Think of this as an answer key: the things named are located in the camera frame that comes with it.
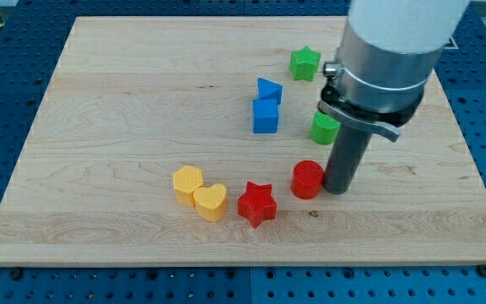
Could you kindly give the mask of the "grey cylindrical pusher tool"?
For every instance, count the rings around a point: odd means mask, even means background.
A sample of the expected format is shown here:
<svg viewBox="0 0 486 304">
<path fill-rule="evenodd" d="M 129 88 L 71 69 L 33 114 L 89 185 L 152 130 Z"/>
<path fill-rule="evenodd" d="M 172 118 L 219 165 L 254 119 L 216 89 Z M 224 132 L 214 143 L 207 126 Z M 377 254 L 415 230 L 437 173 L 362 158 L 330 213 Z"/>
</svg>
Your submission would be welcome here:
<svg viewBox="0 0 486 304">
<path fill-rule="evenodd" d="M 331 194 L 346 193 L 365 154 L 370 133 L 342 125 L 329 156 L 323 187 Z"/>
</svg>

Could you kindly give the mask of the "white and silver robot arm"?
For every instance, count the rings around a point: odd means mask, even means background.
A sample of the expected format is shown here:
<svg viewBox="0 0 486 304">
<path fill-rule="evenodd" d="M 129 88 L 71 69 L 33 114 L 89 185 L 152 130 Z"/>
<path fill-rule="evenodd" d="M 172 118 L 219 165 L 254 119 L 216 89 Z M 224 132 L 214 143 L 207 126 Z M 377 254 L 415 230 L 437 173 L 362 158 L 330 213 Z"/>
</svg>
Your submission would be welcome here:
<svg viewBox="0 0 486 304">
<path fill-rule="evenodd" d="M 319 112 L 340 123 L 323 187 L 348 191 L 370 139 L 391 142 L 414 115 L 469 0 L 353 0 L 340 46 L 323 65 Z"/>
</svg>

